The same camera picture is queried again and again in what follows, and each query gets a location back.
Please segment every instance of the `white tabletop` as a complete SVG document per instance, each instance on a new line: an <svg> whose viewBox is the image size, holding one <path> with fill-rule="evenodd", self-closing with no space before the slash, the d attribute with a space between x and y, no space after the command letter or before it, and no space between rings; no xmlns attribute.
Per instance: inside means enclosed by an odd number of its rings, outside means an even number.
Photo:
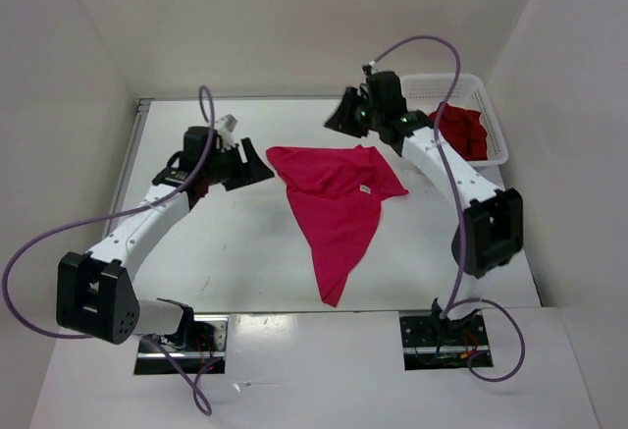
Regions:
<svg viewBox="0 0 628 429"><path fill-rule="evenodd" d="M395 312L232 316L226 373L201 383L210 418L180 376L132 375L136 341L60 341L30 427L597 428L559 311L512 314L527 359L501 384L466 369L404 371ZM479 371L502 375L518 340L499 312L484 316L496 368Z"/></svg>
<svg viewBox="0 0 628 429"><path fill-rule="evenodd" d="M336 99L218 100L218 115L239 121L235 137L251 137L260 157L276 145L377 146L406 197L383 203L379 229L351 272L338 310L429 308L456 265L450 252L454 210L411 164L375 135L356 139L323 128ZM202 125L196 101L153 102L132 163L124 207L136 206L187 127ZM497 168L482 174L501 182ZM525 254L492 271L486 293L510 307L539 306ZM206 198L149 255L134 282L138 297L167 297L207 312L331 311L319 297L309 246L298 229L284 183L272 181Z"/></svg>

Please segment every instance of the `orange wire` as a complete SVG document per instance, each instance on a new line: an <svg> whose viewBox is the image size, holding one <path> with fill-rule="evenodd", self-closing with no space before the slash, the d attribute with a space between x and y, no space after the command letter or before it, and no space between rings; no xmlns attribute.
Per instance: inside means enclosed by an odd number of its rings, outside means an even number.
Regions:
<svg viewBox="0 0 628 429"><path fill-rule="evenodd" d="M205 338L205 339L207 339L207 348L209 349L209 357L210 357L210 358L213 358L213 357L214 357L214 351L212 351L212 345L211 345L211 343L209 342L209 339L208 339L208 338L207 338L207 336L205 336L204 334L201 334L201 335L200 335L200 337L201 337L201 338Z"/></svg>
<svg viewBox="0 0 628 429"><path fill-rule="evenodd" d="M200 353L200 362L202 365L205 363L205 357L203 357L203 350L200 346L200 341L198 341L198 338L196 338L196 345L198 346L198 353Z"/></svg>
<svg viewBox="0 0 628 429"><path fill-rule="evenodd" d="M467 335L471 338L471 340L473 341L473 345L474 345L474 347L473 347L473 350L471 350L471 353L470 353L470 355L473 355L475 352L477 352L477 351L478 351L478 347L480 346L480 342L478 341L478 338L476 338L476 337L475 337L475 335L474 335L471 331L469 331L468 329L467 329L466 334L467 334Z"/></svg>

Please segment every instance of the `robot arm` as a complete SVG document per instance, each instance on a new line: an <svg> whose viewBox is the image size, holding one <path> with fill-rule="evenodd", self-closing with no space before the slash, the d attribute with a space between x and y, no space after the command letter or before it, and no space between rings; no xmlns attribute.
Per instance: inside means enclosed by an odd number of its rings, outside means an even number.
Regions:
<svg viewBox="0 0 628 429"><path fill-rule="evenodd" d="M213 152L185 190L158 205L155 200L173 193L196 166L207 143L207 127L191 127L176 153L153 180L139 206L143 211L128 217L107 238L85 254L69 252L58 268L57 323L104 341L120 344L131 334L160 334L183 344L196 329L191 307L159 299L139 301L132 282L142 262L170 229L182 220L210 186L226 190L244 187L274 177L259 158L249 138L241 141L246 157L232 140L236 119L228 115L216 123Z"/></svg>
<svg viewBox="0 0 628 429"><path fill-rule="evenodd" d="M421 170L450 204L454 204L451 186L434 137L434 125L421 111L408 111L401 94L399 77L390 71L371 73L365 66L366 83L359 89L348 87L337 111L325 123L334 131L357 137L369 131L379 134L404 159ZM523 247L523 202L510 188L502 191L475 169L441 137L441 146L453 172L460 193L466 231L466 260L458 299L474 297L480 279L498 266L507 264ZM459 262L459 233L451 242L451 252ZM451 288L436 300L439 309ZM460 306L449 314L461 319L472 311L471 305Z"/></svg>

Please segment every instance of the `white laundry basket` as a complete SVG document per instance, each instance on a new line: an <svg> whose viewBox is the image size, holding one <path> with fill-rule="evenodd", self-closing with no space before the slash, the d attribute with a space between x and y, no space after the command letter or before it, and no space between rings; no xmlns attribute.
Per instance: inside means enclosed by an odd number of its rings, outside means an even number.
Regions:
<svg viewBox="0 0 628 429"><path fill-rule="evenodd" d="M417 74L401 78L401 90L407 100L408 109L421 110L428 115L443 101L453 74ZM480 123L487 131L486 161L470 161L474 167L497 166L508 160L508 149L499 128L499 122L489 100L484 84L477 76L461 74L453 90L449 105L477 110L482 115Z"/></svg>

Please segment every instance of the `wire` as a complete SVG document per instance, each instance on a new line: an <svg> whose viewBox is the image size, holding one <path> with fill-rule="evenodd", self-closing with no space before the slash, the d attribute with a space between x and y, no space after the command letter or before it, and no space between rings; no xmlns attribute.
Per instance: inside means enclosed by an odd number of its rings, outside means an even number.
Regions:
<svg viewBox="0 0 628 429"><path fill-rule="evenodd" d="M449 165L449 161L447 161L447 157L445 155L445 151L441 146L441 132L439 127L441 126L441 119L443 118L443 113L445 112L445 107L455 90L456 85L458 84L458 79L460 78L460 55L458 51L453 47L451 43L449 43L446 39L440 38L438 36L431 36L429 34L419 34L416 36L410 36L408 38L402 39L400 42L395 43L389 49L380 54L377 58L375 58L370 64L373 66L379 63L386 56L391 54L395 49L399 46L403 46L406 43L417 40L431 40L436 41L444 46L446 46L451 54L453 54L453 59L455 60L455 72L453 75L453 80L451 81L451 86L447 91L443 102L439 105L439 108L436 112L436 121L434 122L434 142L437 150L439 151L439 155L441 156L441 160L443 161L443 165L445 166L445 172L447 174L447 179L449 180L449 186L451 187L451 191L453 192L453 201L455 203L455 211L458 216L458 229L460 230L460 252L459 252L459 260L458 260L458 271L456 273L455 282L453 284L453 289L451 290L451 296L443 309L443 313L441 314L442 318L445 318L447 314L453 308L453 303L455 302L455 298L458 295L460 290L460 284L462 283L462 276L464 274L464 264L467 259L467 234L464 225L464 216L462 210L462 199L460 198L460 191L455 182L455 177L453 176L453 172L451 171L451 166Z"/></svg>
<svg viewBox="0 0 628 429"><path fill-rule="evenodd" d="M490 382L490 383L505 382L506 380L514 377L517 374L517 372L521 370L521 367L523 366L523 362L526 358L526 342L525 342L525 339L523 338L523 333L521 332L521 328L519 327L517 322L514 320L514 318L512 317L512 315L508 312L506 308L504 308L500 304L495 303L494 301L490 299L465 298L465 299L462 299L461 301L457 301L456 303L454 303L452 309L466 303L486 303L492 306L493 308L496 308L499 311L501 311L503 315L508 319L508 321L510 321L510 324L512 324L512 327L514 328L515 332L517 333L517 337L519 338L519 346L521 347L521 352L519 353L519 360L517 360L517 364L514 366L512 370L510 370L508 373L506 373L505 375L501 377L487 377L487 376L479 374L473 369L472 367L473 360L475 360L475 358L480 355L488 353L487 350L478 350L474 352L473 354L469 355L469 358L467 359L467 368L473 374L474 377L477 377L480 380L484 380L485 382Z"/></svg>
<svg viewBox="0 0 628 429"><path fill-rule="evenodd" d="M207 96L207 100L209 101L209 117L207 116L207 113L205 112L205 106L203 104L203 96L204 95ZM153 203L149 203L147 205L139 206L137 208L133 208L133 209L127 210L127 211L121 211L121 212L118 212L118 213L112 213L112 214L109 214L109 215L98 216L98 217L90 218L90 219L87 219L87 220L76 221L74 223L69 223L67 225L63 225L63 226L59 226L57 228L53 228L52 230L47 231L45 233L42 233L41 235L36 236L32 240L30 240L27 243L25 243L22 247L20 247L18 249L18 251L15 254L13 254L11 259L9 259L9 262L7 263L7 265L6 265L5 269L4 269L4 273L2 274L2 297L4 298L4 301L7 304L7 307L9 308L9 311L11 311L11 314L13 314L15 316L15 318L18 321L20 321L24 326L26 326L27 328L29 328L33 332L35 332L37 334L40 334L42 336L46 336L48 338L69 339L69 340L90 339L91 338L91 336L82 335L82 334L73 335L73 334L53 333L51 331L45 330L43 328L40 328L39 326L37 326L37 325L31 323L30 321L28 321L20 313L20 311L15 307L15 305L13 304L13 300L11 299L11 294L9 292L9 276L11 274L11 271L13 270L13 267L15 266L16 262L18 261L18 259L20 259L20 257L27 250L29 250L31 247L36 245L38 242L45 240L46 238L50 238L51 236L54 236L56 234L63 233L65 231L67 231L67 230L72 230L74 228L79 228L81 226L91 225L93 223L100 223L100 222L107 221L107 220L114 220L116 218L122 218L124 216L130 216L130 215L134 215L136 213L141 213L141 212L146 211L146 210L148 210L150 208L154 208L156 206L159 206L160 204L170 200L176 194L181 193L186 188L188 188L189 185L194 181L194 179L196 178L196 176L198 175L200 170L203 168L203 165L205 164L207 159L209 159L209 156L210 156L210 153L211 153L211 148L212 148L212 145L214 143L214 132L215 132L215 125L216 125L216 110L214 108L214 98L212 96L211 90L206 85L201 85L198 88L198 103L200 105L200 112L201 112L201 114L203 116L203 119L205 120L205 122L209 126L209 132L207 134L207 142L205 143L205 147L203 148L203 152L201 153L200 158L198 159L198 162L196 163L196 166L194 166L194 169L192 169L192 171L189 173L189 175L187 176L185 181L180 186L178 186L175 190L171 191L167 195L164 195L163 197L159 198L158 200L155 200ZM203 414L205 414L207 416L210 416L212 414L211 404L209 403L209 401L207 400L207 398L205 397L203 392L200 390L200 388L198 386L198 382L200 381L201 375L203 375L207 371L207 369L209 369L217 361L217 359L214 359L214 360L210 359L210 362L205 364L199 370L198 374L196 375L195 380L192 382L187 377L187 375L185 375L185 372L177 364L175 359L161 345L161 343L160 343L161 339L154 339L151 336L144 337L143 339L147 340L149 343L151 343L153 346L155 346L158 350L160 350L166 356L166 358L172 364L172 366L175 368L177 373L179 373L185 379L185 382L188 383L190 385L190 387L192 388L192 390L194 391L194 403L196 404L196 407L198 407L198 410L201 411ZM198 399L201 399L201 401L204 404L204 407L199 402Z"/></svg>
<svg viewBox="0 0 628 429"><path fill-rule="evenodd" d="M423 360L422 358L419 357L419 352L417 351L416 348L414 348L414 353L415 353L415 357L416 359L421 363L421 365L425 366L425 367L429 367L430 365L433 365L436 363L436 361L440 358L441 355L441 340L438 339L436 342L436 349L434 351L434 354L432 355L432 358L430 360Z"/></svg>
<svg viewBox="0 0 628 429"><path fill-rule="evenodd" d="M469 342L467 341L467 336L473 342L473 348L471 350L469 350ZM462 342L464 343L464 353L460 356L460 358L470 357L471 355L473 355L475 352L478 351L478 347L480 346L480 342L478 341L478 338L476 338L475 335L468 329L462 335Z"/></svg>
<svg viewBox="0 0 628 429"><path fill-rule="evenodd" d="M201 334L200 337L206 341L205 345L207 346L207 350L209 351L209 356L213 357L214 351L212 351L212 340L209 339L205 334Z"/></svg>
<svg viewBox="0 0 628 429"><path fill-rule="evenodd" d="M199 382L200 382L200 377L203 376L212 365L214 365L217 361L221 360L222 357L216 357L213 359L210 358L209 362L207 362L205 365L203 365L200 368L200 370L196 374L196 377L194 378L194 381L192 382L190 378L187 376L187 374L183 371L181 366L177 363L175 358L170 355L170 353L166 350L166 348L164 348L161 344L159 344L159 341L155 339L154 336L146 335L146 336L143 336L142 339L151 343L161 353L164 354L166 359L170 362L170 364L177 371L177 373L179 373L183 377L185 382L189 385L189 387L192 388L192 391L194 394L194 404L196 404L196 407L198 408L198 410L202 412L203 414L205 414L206 416L211 416L212 405L210 404L209 400L207 400L207 397L205 396L203 391L200 389Z"/></svg>
<svg viewBox="0 0 628 429"><path fill-rule="evenodd" d="M203 356L203 349L200 346L200 341L198 341L198 338L196 338L196 346L198 347L198 356L200 357L200 363L205 363L205 357Z"/></svg>
<svg viewBox="0 0 628 429"><path fill-rule="evenodd" d="M512 369L512 371L510 371L509 373L507 373L506 375L502 377L496 377L496 378L485 377L484 375L480 375L478 372L476 372L471 366L471 364L473 363L473 360L478 355L486 353L485 351L474 352L471 356L469 356L467 360L467 367L469 368L469 371L473 374L473 376L479 378L480 380L484 380L485 382L493 382L493 383L503 382L513 377L521 369L521 366L523 365L523 361L525 360L526 343L523 338L523 333L521 332L521 328L516 323L514 318L510 315L510 313L503 306L495 303L494 301L491 301L485 298L466 298L460 301L455 300L458 295L458 292L460 291L460 284L462 283L462 276L464 274L464 264L466 263L467 233L466 233L466 229L464 225L464 216L463 216L463 211L462 211L462 200L460 198L460 191L458 190L458 187L456 186L455 177L453 176L453 172L451 171L451 166L449 165L449 162L447 161L445 151L443 150L443 147L440 144L439 126L441 125L441 118L443 117L443 112L445 111L446 104L448 103L456 85L458 84L458 79L460 77L460 55L458 54L458 51L453 47L453 45L449 43L447 40L440 38L438 36L419 34L416 36L407 37L405 39L402 39L398 43L395 43L393 46L391 46L389 49L387 49L382 54L380 54L377 58L375 58L369 64L371 66L374 66L375 64L379 63L382 59L384 59L386 56L391 54L399 46L409 43L410 41L417 41L417 40L423 40L423 39L437 41L438 43L446 46L449 49L449 51L451 51L451 54L453 55L453 59L455 60L455 73L453 75L453 80L451 81L451 86L449 87L449 90L447 91L445 98L443 99L443 102L439 105L439 108L437 110L437 115L436 115L436 121L434 122L434 141L435 141L437 150L439 151L439 155L441 156L441 161L443 161L443 165L445 166L447 179L449 180L449 186L451 187L451 192L453 193L455 211L458 216L458 229L460 231L460 252L458 254L458 257L459 257L458 271L456 273L456 278L453 284L453 289L451 290L451 296L449 297L449 300L447 301L447 304L445 308L443 309L443 312L441 313L441 318L445 319L447 314L450 311L452 311L454 308L462 304L480 303L480 302L487 303L493 306L494 308L501 311L505 315L506 318L508 318L508 321L510 321L510 323L512 324L512 326L514 327L517 333L517 336L519 337L519 343L521 345L521 354L519 356L519 361L515 365L514 369Z"/></svg>
<svg viewBox="0 0 628 429"><path fill-rule="evenodd" d="M207 99L209 101L209 118L207 117L207 113L205 112L205 107L203 105L203 95L207 95ZM214 142L214 126L215 126L215 123L216 123L216 114L215 114L215 109L214 109L214 99L212 97L211 91L209 90L209 87L207 87L206 85L201 85L198 88L198 103L200 104L201 114L203 115L203 118L205 119L205 122L207 122L207 124L209 125L209 134L207 135L207 142L205 143L205 148L203 149L203 152L200 155L200 158L198 159L198 163L196 164L196 166L194 167L192 172L189 174L189 176L187 176L185 181L180 186L177 187L177 189L171 191L167 195L165 195L165 196L159 198L158 200L155 200L153 203L150 203L150 204L147 204L147 205L139 206L139 207L133 208L131 210L127 210L127 211L121 211L121 212L118 212L118 213L111 213L109 215L97 216L95 218L89 218L87 220L75 221L74 223L68 223L67 225L63 225L63 226L59 226L57 228L53 228L52 230L46 231L45 233L42 233L39 236L36 236L32 240L30 240L27 243L25 243L9 259L9 262L7 262L7 265L4 268L4 272L2 274L2 297L4 298L4 301L7 304L7 308L9 308L9 311L11 311L11 314L13 314L13 316L18 321L20 321L24 326L29 328L31 331L33 331L33 332L35 332L37 334L40 334L42 336L46 336L48 338L70 339L70 340L90 339L91 338L91 336L87 336L87 335L83 335L83 334L59 334L59 333L54 333L52 331L48 331L48 330L45 330L43 328L40 328L39 326L37 326L37 325L31 323L30 321L28 321L20 313L20 311L15 307L15 305L13 303L13 299L11 298L11 294L9 293L9 276L11 274L11 271L13 270L13 267L15 266L16 262L18 261L18 259L20 259L20 257L27 250L29 250L31 247L33 247L34 245L36 245L40 241L43 241L43 240L45 240L47 238L50 238L51 236L57 235L59 233L63 233L63 232L68 231L68 230L73 230L74 228L79 228L81 226L91 225L91 224L94 224L94 223L101 223L101 222L107 221L107 220L115 220L117 218L122 218L124 216L130 216L130 215L134 215L136 213L141 213L143 211L148 210L149 208L154 208L155 206L159 206L160 204L170 200L177 193L181 193L186 188L188 188L189 185L191 184L191 182L194 180L194 178L198 175L198 173L202 169L203 164L205 164L205 161L207 161L207 159L209 157L209 154L211 152L211 147L212 147L213 142Z"/></svg>

